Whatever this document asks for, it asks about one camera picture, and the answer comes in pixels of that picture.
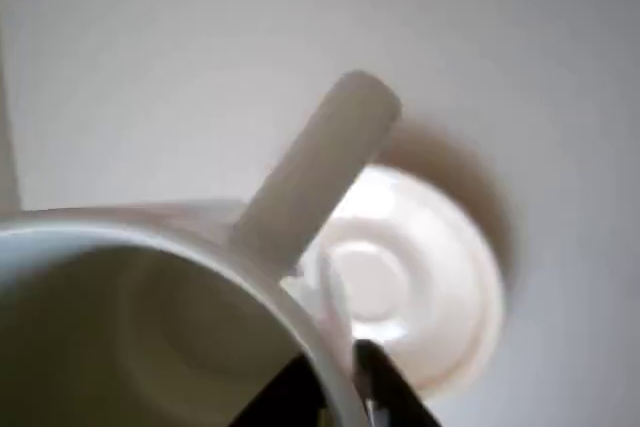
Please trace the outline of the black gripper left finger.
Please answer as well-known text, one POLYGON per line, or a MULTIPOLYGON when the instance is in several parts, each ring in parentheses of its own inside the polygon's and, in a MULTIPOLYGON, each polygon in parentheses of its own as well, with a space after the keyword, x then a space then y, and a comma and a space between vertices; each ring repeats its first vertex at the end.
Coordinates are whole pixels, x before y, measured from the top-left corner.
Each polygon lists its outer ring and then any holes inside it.
POLYGON ((304 355, 288 362, 235 416, 233 426, 319 426, 326 400, 304 355))

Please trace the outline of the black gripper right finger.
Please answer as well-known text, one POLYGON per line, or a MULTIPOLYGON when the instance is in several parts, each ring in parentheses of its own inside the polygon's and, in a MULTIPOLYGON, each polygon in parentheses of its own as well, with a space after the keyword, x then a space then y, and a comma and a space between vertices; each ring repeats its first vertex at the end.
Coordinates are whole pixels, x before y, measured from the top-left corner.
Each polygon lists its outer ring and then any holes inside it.
POLYGON ((353 360, 353 380, 370 426, 441 426, 380 346, 357 340, 353 360))

